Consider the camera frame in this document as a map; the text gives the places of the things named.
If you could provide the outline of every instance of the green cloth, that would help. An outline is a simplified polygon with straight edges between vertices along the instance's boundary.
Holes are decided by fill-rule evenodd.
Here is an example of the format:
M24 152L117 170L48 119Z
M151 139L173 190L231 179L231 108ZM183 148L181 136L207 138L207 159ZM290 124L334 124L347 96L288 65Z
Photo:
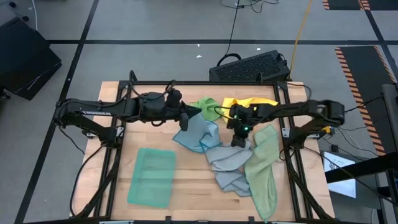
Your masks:
M245 163L244 171L257 211L267 222L277 205L277 192L271 164L279 158L278 132L272 125L268 125L254 134L254 142L257 147Z
M192 103L191 106L200 108L205 120L215 121L220 117L220 115L214 111L214 108L220 105L210 97L206 96L203 99L198 100L196 103Z
M174 151L139 149L127 202L167 208L172 194L174 172Z

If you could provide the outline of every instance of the yellow cable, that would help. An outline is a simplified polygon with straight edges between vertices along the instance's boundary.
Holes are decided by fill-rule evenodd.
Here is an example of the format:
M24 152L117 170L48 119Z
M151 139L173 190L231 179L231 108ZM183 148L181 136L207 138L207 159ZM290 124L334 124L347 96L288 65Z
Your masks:
M295 40L295 42L294 42L293 55L292 55L292 62L291 62L291 64L290 64L289 79L290 79L290 74L293 72L293 68L294 68L294 54L296 53L297 42L300 40L301 31L303 31L305 21L307 20L307 17L308 17L308 15L310 14L311 3L312 3L312 0L310 0L310 2L308 3L307 9L305 10L305 14L304 14L303 21L301 22L300 29L298 30L298 34L297 34L296 40Z

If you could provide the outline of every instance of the orange and black striped tape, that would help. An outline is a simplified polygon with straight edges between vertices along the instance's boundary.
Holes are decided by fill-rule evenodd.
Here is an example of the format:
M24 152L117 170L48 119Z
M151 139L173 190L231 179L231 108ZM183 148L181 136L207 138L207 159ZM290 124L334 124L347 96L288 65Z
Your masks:
M373 46L373 47L374 47L374 49L376 49L376 52L377 52L377 54L379 55L380 60L381 60L381 62L382 62L383 65L384 65L384 68L386 68L386 71L387 71L388 75L390 76L391 81L393 81L393 82L395 83L395 82L396 82L396 79L394 78L394 76L393 76L392 73L390 72L390 69L388 68L386 62L384 61L383 56L380 54L379 48L378 48L377 46Z
M361 10L371 10L368 0L358 0Z
M322 0L323 7L327 10L330 9L328 0ZM361 10L371 10L368 0L358 0Z
M361 106L363 104L363 99L361 94L359 93L359 90L355 84L355 79L353 75L351 74L351 70L348 67L347 61L344 58L343 52L339 47L335 48L335 52L338 58L338 61L341 65L341 68L343 69L344 75L347 79L349 88L351 89L351 92L353 94L354 100L358 106ZM366 106L362 106L359 109L359 112L361 113L362 119L365 122L365 125L367 126L368 133L371 137L371 140L373 142L373 145L376 149L376 152L379 156L385 155L385 150L383 148L383 145L380 141L379 135L377 134L376 128L374 128L371 117L368 113L368 110L366 109Z
M323 3L323 7L324 7L325 9L327 9L327 10L330 9L328 0L322 0L322 3Z

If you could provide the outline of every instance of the white paper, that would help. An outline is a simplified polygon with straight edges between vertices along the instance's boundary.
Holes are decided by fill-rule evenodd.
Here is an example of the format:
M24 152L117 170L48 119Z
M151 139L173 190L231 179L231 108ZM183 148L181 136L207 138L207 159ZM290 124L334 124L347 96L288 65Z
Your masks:
M324 157L330 159L339 167L344 167L348 165L355 164L354 161L349 159L342 158L340 156L336 156L332 153L325 152L323 154ZM329 171L333 169L338 169L334 164L329 162L327 159L323 158L323 169L324 171ZM352 198L356 198L356 183L354 179L339 181L335 183L328 184L329 190L332 192L336 192L345 196L349 196Z

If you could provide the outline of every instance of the crumpled cloth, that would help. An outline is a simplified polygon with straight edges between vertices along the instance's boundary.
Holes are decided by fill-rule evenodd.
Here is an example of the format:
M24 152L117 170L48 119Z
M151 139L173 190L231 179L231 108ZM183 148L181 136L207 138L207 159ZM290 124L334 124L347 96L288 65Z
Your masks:
M267 222L275 212L277 205L272 163L279 158L278 132L272 125L268 125L254 134L254 142L257 147L254 148L253 155L245 163L244 171L257 211L260 217Z
M236 170L251 157L250 141L246 140L245 148L239 146L217 146L208 149L205 154L207 161L215 171Z
M202 114L190 118L188 130L179 131L173 140L191 151L206 154L222 191L235 191L241 197L251 195L244 173L238 170L252 155L250 141L246 141L244 149L239 146L220 146L218 125L205 121Z
M274 100L269 100L269 99L265 99L265 98L260 98L260 97L252 97L252 98L248 98L248 99L244 99L244 100L238 100L236 98L224 98L224 102L223 102L223 107L231 107L232 105L235 104L239 104L242 105L244 107L249 107L249 105L251 103L268 103L270 105L277 105L278 102L274 101ZM229 117L229 109L221 109L221 112L224 114L224 116Z
M220 185L222 191L235 191L241 197L248 197L251 195L249 184L244 177L244 173L240 170L232 171L214 171L216 181Z
M220 145L218 125L212 121L205 121L201 113L188 120L187 131L179 131L173 140L187 149L204 153L208 148Z
M192 103L191 106L200 108L205 120L215 121L220 117L220 115L214 111L215 107L220 105L210 97L206 96L203 99L198 100L195 103Z

